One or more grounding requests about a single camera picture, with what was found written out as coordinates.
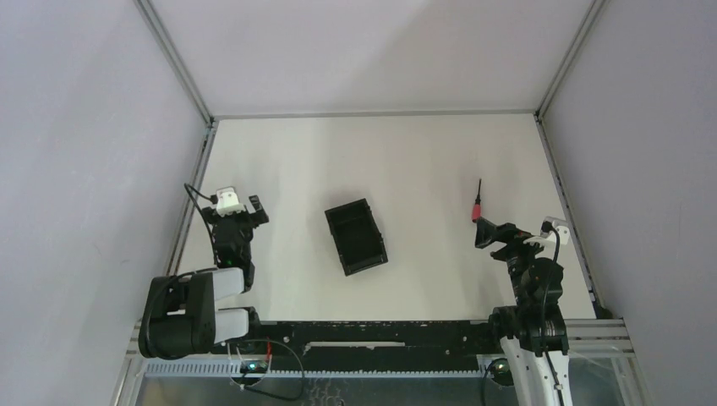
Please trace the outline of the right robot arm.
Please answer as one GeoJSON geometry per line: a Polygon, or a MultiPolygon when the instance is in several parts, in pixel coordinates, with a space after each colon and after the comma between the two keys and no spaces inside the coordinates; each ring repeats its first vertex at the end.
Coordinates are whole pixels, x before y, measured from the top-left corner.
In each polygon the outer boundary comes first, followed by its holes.
{"type": "Polygon", "coordinates": [[[494,308],[489,340],[503,357],[492,361],[484,376],[515,388],[521,405],[570,405],[569,342],[559,300],[564,268],[558,259],[571,238],[568,226],[547,217],[538,234],[513,223],[474,219],[474,245],[506,265],[516,300],[494,308]]]}

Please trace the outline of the black mounting rail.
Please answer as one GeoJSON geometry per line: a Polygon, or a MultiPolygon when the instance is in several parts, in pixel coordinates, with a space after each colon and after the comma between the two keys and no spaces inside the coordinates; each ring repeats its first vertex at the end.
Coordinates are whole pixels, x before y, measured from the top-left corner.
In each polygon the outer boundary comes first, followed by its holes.
{"type": "Polygon", "coordinates": [[[308,373],[468,373],[503,354],[485,321],[264,321],[252,336],[287,345],[308,373]]]}

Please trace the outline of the small green circuit board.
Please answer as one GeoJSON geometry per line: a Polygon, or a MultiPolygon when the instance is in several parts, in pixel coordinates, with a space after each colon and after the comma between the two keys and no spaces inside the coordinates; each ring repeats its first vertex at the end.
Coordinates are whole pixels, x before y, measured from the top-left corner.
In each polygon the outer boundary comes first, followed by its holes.
{"type": "Polygon", "coordinates": [[[247,361],[243,363],[240,369],[240,373],[243,375],[251,374],[265,374],[269,369],[269,365],[264,361],[247,361]]]}

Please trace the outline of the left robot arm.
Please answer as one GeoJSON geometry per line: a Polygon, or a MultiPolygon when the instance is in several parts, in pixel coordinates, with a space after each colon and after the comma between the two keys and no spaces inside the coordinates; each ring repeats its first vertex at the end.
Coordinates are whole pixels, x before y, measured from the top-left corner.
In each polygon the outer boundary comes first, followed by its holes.
{"type": "Polygon", "coordinates": [[[147,359],[207,354],[230,340],[245,353],[262,346],[265,332],[253,307],[221,309],[217,304],[246,294],[254,284],[251,242],[254,230],[269,217],[258,196],[251,195],[249,202],[251,211],[221,193],[213,207],[202,209],[216,257],[213,267],[152,279],[138,336],[147,359]]]}

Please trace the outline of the black plastic bin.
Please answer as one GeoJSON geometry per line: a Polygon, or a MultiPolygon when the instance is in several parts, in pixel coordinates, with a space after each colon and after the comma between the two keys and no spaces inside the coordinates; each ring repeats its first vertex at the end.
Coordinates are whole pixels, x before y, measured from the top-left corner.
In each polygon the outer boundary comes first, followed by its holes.
{"type": "Polygon", "coordinates": [[[365,198],[328,209],[325,216],[346,277],[388,262],[383,236],[365,198]]]}

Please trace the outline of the red black screwdriver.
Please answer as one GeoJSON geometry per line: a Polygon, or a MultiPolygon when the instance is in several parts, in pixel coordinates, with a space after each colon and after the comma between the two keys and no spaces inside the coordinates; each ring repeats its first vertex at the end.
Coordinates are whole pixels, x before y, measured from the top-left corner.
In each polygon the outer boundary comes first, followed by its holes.
{"type": "Polygon", "coordinates": [[[473,223],[476,223],[480,218],[482,214],[482,206],[481,206],[481,188],[482,188],[482,179],[479,179],[479,186],[477,189],[477,194],[473,203],[473,208],[471,212],[471,220],[473,223]]]}

